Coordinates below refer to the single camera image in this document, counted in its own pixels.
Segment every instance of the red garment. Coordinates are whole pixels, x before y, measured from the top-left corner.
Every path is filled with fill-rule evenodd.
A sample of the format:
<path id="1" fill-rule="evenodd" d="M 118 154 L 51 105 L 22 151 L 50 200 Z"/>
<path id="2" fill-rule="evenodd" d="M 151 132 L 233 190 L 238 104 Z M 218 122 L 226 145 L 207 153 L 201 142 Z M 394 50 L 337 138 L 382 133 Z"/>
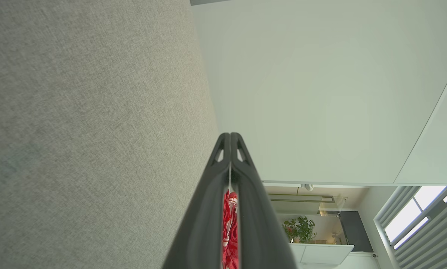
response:
<path id="1" fill-rule="evenodd" d="M 222 268 L 238 269 L 237 194 L 225 193 L 223 200 Z"/>

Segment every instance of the black panel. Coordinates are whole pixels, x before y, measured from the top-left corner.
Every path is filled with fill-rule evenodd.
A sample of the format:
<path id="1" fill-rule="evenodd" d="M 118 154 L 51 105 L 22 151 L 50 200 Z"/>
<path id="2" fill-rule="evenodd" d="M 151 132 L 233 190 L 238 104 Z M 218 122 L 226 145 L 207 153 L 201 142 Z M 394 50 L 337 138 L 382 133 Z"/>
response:
<path id="1" fill-rule="evenodd" d="M 340 222 L 348 243 L 355 245 L 353 251 L 373 252 L 365 227 L 358 211 L 341 211 Z"/>

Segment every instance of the potted plant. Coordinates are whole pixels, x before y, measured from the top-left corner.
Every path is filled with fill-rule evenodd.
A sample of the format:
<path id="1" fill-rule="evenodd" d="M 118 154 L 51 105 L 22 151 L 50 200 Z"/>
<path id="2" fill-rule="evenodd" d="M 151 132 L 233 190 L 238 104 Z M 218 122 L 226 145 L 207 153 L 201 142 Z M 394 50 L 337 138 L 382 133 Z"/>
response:
<path id="1" fill-rule="evenodd" d="M 285 221 L 282 227 L 290 243 L 297 243 L 296 239 L 299 239 L 299 243 L 311 243 L 316 236 L 316 233 L 313 232 L 315 223 L 306 216 Z"/>

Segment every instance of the sofa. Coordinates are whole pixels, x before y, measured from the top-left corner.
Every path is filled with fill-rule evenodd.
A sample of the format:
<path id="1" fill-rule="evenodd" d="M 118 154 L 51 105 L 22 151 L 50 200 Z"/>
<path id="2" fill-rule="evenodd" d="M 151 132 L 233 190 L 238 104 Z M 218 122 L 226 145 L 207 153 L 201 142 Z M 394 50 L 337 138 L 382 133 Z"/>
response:
<path id="1" fill-rule="evenodd" d="M 0 1 L 0 269 L 159 268 L 217 136 L 189 0 Z"/>

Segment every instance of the red cloth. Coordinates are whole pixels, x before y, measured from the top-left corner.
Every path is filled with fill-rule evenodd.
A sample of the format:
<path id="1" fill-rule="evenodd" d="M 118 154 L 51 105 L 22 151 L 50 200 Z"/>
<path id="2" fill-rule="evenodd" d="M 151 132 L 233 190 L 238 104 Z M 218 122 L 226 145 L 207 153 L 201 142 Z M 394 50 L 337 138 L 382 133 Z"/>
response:
<path id="1" fill-rule="evenodd" d="M 237 194 L 225 193 L 223 200 L 222 268 L 238 269 Z"/>

